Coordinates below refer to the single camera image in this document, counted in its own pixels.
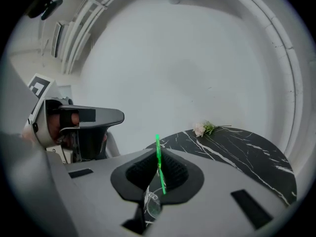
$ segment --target black slot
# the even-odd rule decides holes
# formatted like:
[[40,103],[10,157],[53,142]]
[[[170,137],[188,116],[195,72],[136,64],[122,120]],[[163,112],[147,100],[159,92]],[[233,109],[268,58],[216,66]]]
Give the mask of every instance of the black slot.
[[85,169],[81,169],[81,170],[77,170],[73,172],[68,172],[71,178],[81,177],[81,176],[85,176],[91,173],[93,173],[93,171],[89,168],[85,168]]
[[256,229],[273,219],[247,191],[235,191],[231,195]]

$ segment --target black marble table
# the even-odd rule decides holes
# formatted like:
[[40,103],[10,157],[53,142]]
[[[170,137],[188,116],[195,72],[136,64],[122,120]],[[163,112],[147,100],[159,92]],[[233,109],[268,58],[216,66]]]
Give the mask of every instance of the black marble table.
[[[192,130],[187,130],[161,139],[160,145],[229,164],[271,190],[285,205],[296,201],[296,181],[290,163],[273,143],[255,133],[220,127],[211,135],[197,138]],[[156,143],[147,148],[156,148]],[[159,188],[161,183],[155,176],[149,192]],[[155,220],[148,213],[145,218]]]

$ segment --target pink flower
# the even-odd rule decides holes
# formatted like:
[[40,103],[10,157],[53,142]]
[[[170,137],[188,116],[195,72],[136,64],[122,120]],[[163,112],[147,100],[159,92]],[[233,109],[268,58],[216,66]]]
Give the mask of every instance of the pink flower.
[[196,123],[194,125],[193,131],[196,133],[197,137],[200,137],[200,136],[203,137],[203,134],[205,132],[205,128],[204,128],[202,123]]

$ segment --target marble tabletop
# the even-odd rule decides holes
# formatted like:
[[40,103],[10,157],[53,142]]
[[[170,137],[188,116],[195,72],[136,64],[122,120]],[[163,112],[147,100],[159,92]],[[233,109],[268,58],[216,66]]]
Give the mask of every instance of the marble tabletop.
[[[211,135],[197,138],[192,130],[187,130],[161,139],[160,145],[229,164],[271,190],[285,205],[296,201],[296,181],[290,163],[273,143],[255,133],[220,127]],[[147,148],[156,148],[156,144]],[[159,187],[155,176],[148,191]],[[148,213],[145,218],[154,221]]]

